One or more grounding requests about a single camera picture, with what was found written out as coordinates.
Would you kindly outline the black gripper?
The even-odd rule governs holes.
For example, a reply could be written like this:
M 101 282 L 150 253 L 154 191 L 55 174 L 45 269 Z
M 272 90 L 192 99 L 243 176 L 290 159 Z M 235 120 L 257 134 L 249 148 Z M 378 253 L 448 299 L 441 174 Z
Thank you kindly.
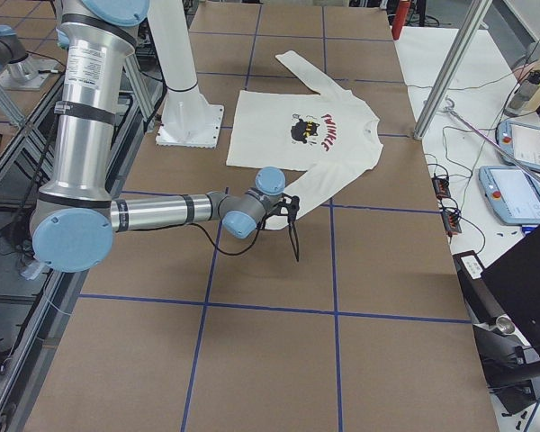
M 292 245 L 292 252 L 296 262 L 300 261 L 300 242 L 296 229 L 296 216 L 300 209 L 300 197 L 283 193 L 278 203 L 279 215 L 288 216 L 288 233 Z

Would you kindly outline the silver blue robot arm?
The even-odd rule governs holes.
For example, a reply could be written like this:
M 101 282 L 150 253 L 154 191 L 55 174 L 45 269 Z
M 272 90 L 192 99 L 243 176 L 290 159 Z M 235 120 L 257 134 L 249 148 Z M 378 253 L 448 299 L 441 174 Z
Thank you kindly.
M 288 225 L 300 200 L 288 195 L 284 173 L 265 167 L 241 196 L 180 194 L 113 199 L 105 187 L 120 92 L 119 76 L 148 23 L 166 93 L 157 141 L 212 148 L 224 109 L 201 94 L 184 8 L 179 1 L 66 1 L 60 29 L 69 41 L 51 179 L 40 189 L 30 232 L 36 258 L 75 273 L 100 264 L 117 232 L 152 231 L 220 221 L 236 238 L 255 238 L 273 217 Z

